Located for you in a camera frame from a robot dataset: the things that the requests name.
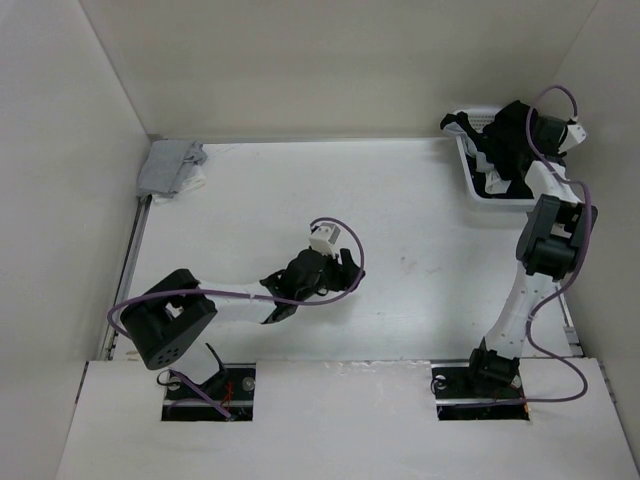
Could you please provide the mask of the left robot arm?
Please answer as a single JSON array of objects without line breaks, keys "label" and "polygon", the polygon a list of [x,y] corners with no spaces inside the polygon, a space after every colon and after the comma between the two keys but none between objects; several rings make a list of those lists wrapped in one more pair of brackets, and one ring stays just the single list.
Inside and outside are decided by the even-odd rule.
[{"label": "left robot arm", "polygon": [[209,326],[276,324],[293,316],[300,302],[355,289],[364,276],[348,249],[332,255],[308,247],[285,268],[256,283],[235,287],[232,297],[212,299],[199,292],[201,282],[182,268],[146,292],[177,290],[179,294],[131,304],[121,312],[120,320],[148,369],[171,368],[186,376],[200,397],[210,399],[223,390],[225,376],[207,364],[213,351],[210,342],[200,336]]}]

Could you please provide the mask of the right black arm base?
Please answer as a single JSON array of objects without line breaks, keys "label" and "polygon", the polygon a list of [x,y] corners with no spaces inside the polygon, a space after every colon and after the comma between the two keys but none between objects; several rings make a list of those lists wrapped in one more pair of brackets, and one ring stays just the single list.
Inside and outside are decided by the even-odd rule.
[{"label": "right black arm base", "polygon": [[530,419],[519,378],[515,384],[472,380],[465,363],[431,365],[430,389],[441,421],[493,421]]}]

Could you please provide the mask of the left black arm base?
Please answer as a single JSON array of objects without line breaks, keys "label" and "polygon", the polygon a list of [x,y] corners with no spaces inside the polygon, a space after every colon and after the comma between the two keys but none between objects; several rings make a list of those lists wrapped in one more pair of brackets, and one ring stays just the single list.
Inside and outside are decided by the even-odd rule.
[{"label": "left black arm base", "polygon": [[161,371],[156,384],[164,389],[161,420],[165,422],[251,422],[256,392],[255,364],[227,364],[198,388],[206,401],[173,371]]}]

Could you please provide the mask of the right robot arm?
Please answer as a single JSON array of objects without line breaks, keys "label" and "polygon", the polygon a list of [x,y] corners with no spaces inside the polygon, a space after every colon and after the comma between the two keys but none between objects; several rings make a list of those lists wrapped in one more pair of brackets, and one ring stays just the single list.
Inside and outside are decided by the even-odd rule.
[{"label": "right robot arm", "polygon": [[586,183],[566,177],[563,165],[550,160],[534,140],[534,112],[525,117],[525,139],[535,160],[525,182],[536,197],[527,223],[518,239],[516,277],[498,319],[484,335],[464,370],[464,384],[473,394],[483,396],[513,386],[519,376],[525,344],[561,362],[582,382],[578,393],[556,398],[526,396],[503,402],[560,403],[577,400],[588,390],[588,381],[571,361],[540,346],[533,339],[533,323],[540,310],[564,294],[577,279],[590,246],[597,218],[591,192]]}]

